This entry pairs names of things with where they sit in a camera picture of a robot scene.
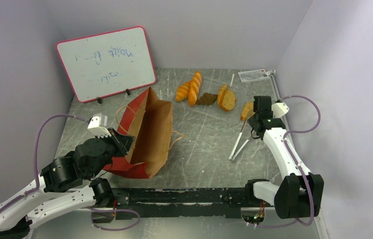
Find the small striped orange croissant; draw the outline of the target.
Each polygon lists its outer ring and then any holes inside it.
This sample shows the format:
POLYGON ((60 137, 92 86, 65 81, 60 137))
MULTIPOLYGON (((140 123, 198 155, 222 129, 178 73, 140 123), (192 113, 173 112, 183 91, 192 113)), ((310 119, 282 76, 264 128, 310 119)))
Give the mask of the small striped orange croissant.
POLYGON ((176 102, 180 102, 188 98, 190 84, 191 81, 187 81, 182 85, 178 86, 175 98, 176 102))

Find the long orange baguette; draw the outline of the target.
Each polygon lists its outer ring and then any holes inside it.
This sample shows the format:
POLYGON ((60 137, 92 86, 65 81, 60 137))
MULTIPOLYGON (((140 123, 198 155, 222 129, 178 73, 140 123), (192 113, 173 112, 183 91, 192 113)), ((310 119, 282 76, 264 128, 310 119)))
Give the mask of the long orange baguette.
POLYGON ((190 81, 189 92, 188 92, 188 104, 193 107, 198 99, 198 93, 202 84, 202 74, 200 71, 196 71, 192 80, 190 81))

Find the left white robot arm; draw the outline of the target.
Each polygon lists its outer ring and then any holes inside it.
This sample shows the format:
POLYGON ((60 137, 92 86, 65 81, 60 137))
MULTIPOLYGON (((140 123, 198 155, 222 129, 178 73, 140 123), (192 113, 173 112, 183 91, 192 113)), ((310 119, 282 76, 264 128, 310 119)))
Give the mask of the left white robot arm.
POLYGON ((36 225, 85 207, 107 207, 113 192, 98 177, 114 157, 128 154, 134 137, 113 128, 54 159, 25 188, 0 203, 0 239, 23 239, 36 225))

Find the round brown bread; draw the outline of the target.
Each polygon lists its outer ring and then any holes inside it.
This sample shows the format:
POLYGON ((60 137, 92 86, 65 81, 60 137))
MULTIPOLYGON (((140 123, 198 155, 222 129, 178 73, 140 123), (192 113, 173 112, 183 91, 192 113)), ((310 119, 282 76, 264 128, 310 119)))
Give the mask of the round brown bread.
POLYGON ((204 93, 197 101, 196 105, 209 106, 217 100, 217 94, 204 93))

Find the red paper bag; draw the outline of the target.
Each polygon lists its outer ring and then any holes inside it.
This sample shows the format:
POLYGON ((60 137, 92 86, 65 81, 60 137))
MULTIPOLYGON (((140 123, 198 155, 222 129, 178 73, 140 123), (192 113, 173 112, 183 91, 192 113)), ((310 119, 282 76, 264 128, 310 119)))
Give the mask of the red paper bag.
POLYGON ((166 164, 173 130, 172 102, 160 100, 149 87, 123 107, 117 132, 135 138, 126 156, 113 157, 103 169, 131 179, 150 179, 166 164))

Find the round sliced bread piece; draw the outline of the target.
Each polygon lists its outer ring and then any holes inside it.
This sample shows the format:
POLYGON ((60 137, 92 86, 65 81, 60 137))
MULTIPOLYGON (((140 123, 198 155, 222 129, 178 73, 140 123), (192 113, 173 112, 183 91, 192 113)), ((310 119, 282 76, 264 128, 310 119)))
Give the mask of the round sliced bread piece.
POLYGON ((219 107, 224 111, 231 111, 235 108, 236 95, 230 89, 225 89, 220 96, 219 107))

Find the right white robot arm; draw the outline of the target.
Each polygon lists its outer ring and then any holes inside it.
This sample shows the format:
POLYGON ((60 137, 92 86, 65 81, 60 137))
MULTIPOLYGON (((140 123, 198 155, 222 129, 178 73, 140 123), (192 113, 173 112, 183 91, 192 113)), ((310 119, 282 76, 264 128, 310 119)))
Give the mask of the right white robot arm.
POLYGON ((290 144, 288 135, 292 130, 274 116, 270 96, 254 96, 253 111, 247 122, 274 156, 282 182, 277 186, 266 179, 249 180, 244 200, 249 206, 264 201, 275 208, 279 218, 309 226, 320 211, 324 180, 306 167, 290 144))

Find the yellow bread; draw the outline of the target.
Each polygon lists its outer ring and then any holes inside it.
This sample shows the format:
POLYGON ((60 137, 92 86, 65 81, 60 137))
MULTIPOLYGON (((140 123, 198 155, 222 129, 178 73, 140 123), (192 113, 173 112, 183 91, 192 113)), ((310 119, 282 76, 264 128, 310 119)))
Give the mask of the yellow bread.
POLYGON ((218 94, 217 94, 217 104, 219 105, 220 104, 220 100, 222 98, 222 94, 227 90, 228 88, 228 85, 227 84, 224 84, 220 87, 220 89, 218 90, 218 94))

